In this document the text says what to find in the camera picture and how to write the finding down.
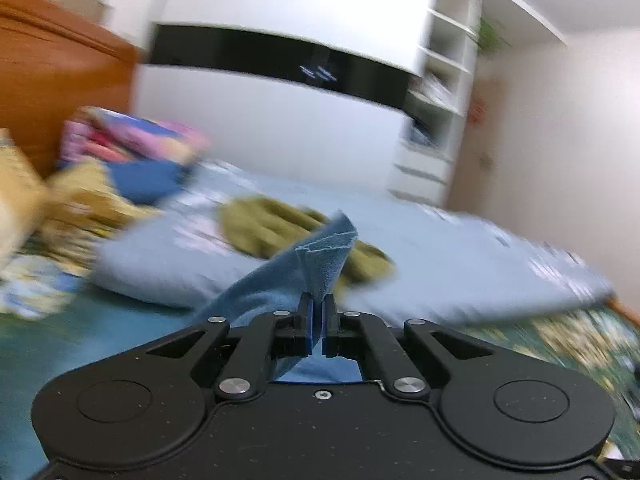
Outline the blue fleece garment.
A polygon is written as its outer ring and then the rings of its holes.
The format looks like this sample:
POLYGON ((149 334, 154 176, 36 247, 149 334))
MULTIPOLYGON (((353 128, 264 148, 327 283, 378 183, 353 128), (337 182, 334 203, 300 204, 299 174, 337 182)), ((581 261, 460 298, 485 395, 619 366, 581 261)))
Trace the blue fleece garment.
MULTIPOLYGON (((332 292, 350 250, 357 240, 357 229, 339 212, 320 230, 292 247, 279 252, 259 268, 232 284, 194 316, 205 322, 222 316, 232 326, 244 326, 257 315, 275 310, 296 311, 305 292, 311 294, 314 307, 332 292)), ((322 356, 320 312, 314 311, 314 336, 311 355, 304 358, 280 358, 273 378, 278 382, 307 384, 349 384, 360 382, 356 361, 322 356)))

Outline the olive green sweater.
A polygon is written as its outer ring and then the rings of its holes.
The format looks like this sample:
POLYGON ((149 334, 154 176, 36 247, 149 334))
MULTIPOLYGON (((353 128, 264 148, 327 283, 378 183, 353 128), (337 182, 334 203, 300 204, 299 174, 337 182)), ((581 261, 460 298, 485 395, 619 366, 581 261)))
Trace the olive green sweater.
MULTIPOLYGON (((330 223, 330 218, 308 207, 296 208, 275 198, 255 195, 235 197, 219 207, 220 230, 238 252, 271 259, 330 223)), ((334 285, 337 292, 352 285, 387 278, 393 260, 377 247, 356 240, 334 285)))

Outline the light blue floral duvet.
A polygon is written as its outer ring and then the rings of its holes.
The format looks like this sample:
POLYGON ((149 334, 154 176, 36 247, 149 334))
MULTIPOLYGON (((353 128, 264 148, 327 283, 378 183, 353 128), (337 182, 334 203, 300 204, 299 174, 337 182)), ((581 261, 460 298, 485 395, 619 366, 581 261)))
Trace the light blue floral duvet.
POLYGON ((204 162, 189 186, 102 245, 94 284, 150 304, 201 309, 259 266, 222 237, 218 212, 235 197, 262 194, 322 214, 346 214, 363 242, 390 257, 393 272, 344 293, 344 305, 390 325, 497 321, 588 308, 612 283, 582 259, 493 223, 381 194, 318 188, 204 162))

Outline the white open shelf unit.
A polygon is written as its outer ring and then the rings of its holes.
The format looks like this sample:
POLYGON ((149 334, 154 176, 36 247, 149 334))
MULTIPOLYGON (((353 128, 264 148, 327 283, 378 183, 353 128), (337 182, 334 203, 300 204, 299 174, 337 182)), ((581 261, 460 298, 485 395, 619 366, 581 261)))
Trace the white open shelf unit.
POLYGON ((469 110, 482 0, 430 0, 390 192, 446 205, 469 110))

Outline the brown wooden door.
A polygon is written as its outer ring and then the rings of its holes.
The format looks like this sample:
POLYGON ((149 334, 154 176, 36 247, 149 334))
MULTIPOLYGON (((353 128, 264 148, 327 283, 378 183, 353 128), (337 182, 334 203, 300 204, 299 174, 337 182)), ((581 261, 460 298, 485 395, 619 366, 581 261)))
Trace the brown wooden door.
POLYGON ((447 208, 470 214, 483 212, 485 198, 495 168, 495 148, 506 95, 504 81, 497 77, 474 81, 471 100, 481 96, 486 101, 484 122, 472 126, 466 120, 463 138, 452 178, 447 208))

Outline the dark blue pillow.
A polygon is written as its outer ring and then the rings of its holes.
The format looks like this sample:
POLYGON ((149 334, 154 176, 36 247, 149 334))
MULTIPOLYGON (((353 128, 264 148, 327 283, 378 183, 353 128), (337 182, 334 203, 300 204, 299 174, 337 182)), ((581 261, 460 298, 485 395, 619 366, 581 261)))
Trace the dark blue pillow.
POLYGON ((181 165, 168 159, 108 162, 106 166, 118 194, 143 206, 153 206, 179 193, 193 170, 192 165, 181 165))

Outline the yellow cartoon pillow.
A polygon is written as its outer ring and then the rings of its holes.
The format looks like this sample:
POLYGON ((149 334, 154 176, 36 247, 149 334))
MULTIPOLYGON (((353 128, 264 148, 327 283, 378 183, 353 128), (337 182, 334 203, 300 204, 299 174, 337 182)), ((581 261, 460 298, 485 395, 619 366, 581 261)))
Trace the yellow cartoon pillow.
POLYGON ((39 228, 44 252, 62 269, 85 276, 100 246, 158 209, 120 196, 104 162, 85 157, 47 180, 50 197, 39 228))

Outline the teal floral bed sheet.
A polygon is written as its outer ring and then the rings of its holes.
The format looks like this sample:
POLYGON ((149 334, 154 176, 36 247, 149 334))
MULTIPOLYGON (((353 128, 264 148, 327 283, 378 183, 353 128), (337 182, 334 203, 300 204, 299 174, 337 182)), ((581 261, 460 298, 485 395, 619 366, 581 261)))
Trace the teal floral bed sheet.
MULTIPOLYGON (((254 258, 214 250, 176 249, 168 257, 136 263, 140 278, 178 289, 179 302, 148 304, 65 273, 27 247, 1 279, 1 474, 24 479, 44 463, 32 431, 30 406, 49 379, 195 322, 223 290, 253 271, 254 258)), ((541 286, 500 288, 474 263, 480 279, 468 306, 454 306, 464 291, 460 272, 442 273, 442 258, 399 256, 390 276, 352 285, 344 306, 372 313, 390 325, 417 316, 460 328, 474 337, 551 363, 574 368, 603 386, 615 402, 608 455, 639 456, 639 393, 632 370, 639 361, 639 325, 608 297, 581 292, 570 298, 541 286)))

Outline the white black sliding wardrobe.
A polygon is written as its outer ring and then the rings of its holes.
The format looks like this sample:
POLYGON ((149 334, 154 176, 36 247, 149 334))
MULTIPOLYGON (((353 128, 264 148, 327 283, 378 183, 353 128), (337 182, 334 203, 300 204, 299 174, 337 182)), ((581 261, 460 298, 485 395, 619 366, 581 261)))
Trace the white black sliding wardrobe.
POLYGON ((432 0, 166 0, 137 112, 262 174, 382 192, 432 0))

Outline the red door decoration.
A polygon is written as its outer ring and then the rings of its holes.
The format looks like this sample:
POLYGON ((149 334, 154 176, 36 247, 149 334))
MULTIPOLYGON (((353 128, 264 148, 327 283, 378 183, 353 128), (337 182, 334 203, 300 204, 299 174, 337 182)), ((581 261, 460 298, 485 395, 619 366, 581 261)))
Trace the red door decoration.
POLYGON ((481 96, 474 96, 470 101, 468 116, 466 116, 468 124, 472 126, 481 125, 485 120, 486 112, 487 106, 485 99, 481 96))

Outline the colourful folded cartoon quilt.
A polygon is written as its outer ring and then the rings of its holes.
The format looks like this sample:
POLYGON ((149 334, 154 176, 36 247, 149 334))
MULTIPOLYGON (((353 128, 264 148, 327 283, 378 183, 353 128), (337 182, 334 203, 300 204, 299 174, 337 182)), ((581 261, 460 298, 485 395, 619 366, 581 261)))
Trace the colourful folded cartoon quilt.
POLYGON ((64 122, 60 161, 93 157, 104 162, 152 159, 186 165, 207 149, 208 141, 198 130, 83 106, 64 122))

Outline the cream yellow pillow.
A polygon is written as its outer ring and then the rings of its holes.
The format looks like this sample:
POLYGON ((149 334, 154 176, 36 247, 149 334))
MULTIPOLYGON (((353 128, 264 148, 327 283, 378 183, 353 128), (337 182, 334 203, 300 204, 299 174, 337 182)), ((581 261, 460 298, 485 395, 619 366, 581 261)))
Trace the cream yellow pillow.
POLYGON ((48 188, 8 129, 0 145, 1 269, 40 225, 48 188))

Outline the green hanging plant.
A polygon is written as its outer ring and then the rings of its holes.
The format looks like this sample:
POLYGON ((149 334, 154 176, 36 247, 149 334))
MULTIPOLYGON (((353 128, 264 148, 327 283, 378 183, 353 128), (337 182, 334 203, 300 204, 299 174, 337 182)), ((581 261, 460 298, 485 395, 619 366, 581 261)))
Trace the green hanging plant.
POLYGON ((480 55, 492 55, 504 47, 510 47, 509 41, 500 34, 499 27, 486 18, 480 19, 475 42, 480 55))

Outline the wooden bed headboard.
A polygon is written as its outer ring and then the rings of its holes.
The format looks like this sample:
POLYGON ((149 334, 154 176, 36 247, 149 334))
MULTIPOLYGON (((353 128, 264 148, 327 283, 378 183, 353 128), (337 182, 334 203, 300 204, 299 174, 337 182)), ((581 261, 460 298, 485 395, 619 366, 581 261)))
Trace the wooden bed headboard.
POLYGON ((1 0, 0 49, 1 127, 40 176, 79 107, 129 110, 138 49, 52 0, 1 0))

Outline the beige boxes on headboard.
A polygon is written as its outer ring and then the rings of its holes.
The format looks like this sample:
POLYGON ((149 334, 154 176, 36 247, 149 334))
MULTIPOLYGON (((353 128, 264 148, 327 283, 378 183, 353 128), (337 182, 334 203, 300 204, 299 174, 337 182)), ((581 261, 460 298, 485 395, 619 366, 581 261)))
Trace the beige boxes on headboard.
POLYGON ((85 20, 98 25, 105 25, 111 6, 105 0, 58 0, 58 3, 85 20))

